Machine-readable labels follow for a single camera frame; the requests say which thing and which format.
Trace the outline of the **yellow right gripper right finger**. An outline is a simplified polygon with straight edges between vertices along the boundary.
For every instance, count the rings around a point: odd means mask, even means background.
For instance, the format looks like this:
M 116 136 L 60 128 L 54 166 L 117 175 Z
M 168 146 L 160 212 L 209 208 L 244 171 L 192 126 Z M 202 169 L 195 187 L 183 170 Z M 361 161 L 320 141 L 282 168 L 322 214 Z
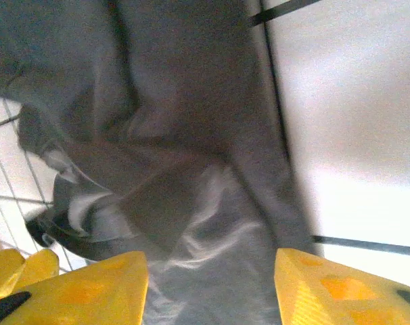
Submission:
M 292 248 L 280 248 L 282 325 L 410 325 L 410 287 Z

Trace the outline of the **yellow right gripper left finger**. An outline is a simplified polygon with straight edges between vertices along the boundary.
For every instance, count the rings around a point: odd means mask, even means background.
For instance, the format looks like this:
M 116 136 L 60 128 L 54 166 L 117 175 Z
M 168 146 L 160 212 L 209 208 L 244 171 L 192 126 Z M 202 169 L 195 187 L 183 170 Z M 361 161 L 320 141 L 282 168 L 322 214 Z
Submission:
M 123 253 L 13 289 L 0 325 L 141 325 L 147 287 L 144 253 Z

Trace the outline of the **dark grey t-shirt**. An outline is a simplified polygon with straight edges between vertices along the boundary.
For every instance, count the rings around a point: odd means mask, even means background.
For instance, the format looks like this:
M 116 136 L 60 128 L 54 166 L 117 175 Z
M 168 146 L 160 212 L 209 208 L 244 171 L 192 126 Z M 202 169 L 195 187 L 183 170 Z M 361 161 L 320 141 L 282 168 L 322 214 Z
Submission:
M 55 169 L 33 238 L 147 256 L 143 325 L 282 325 L 314 252 L 244 0 L 0 0 L 0 98 Z

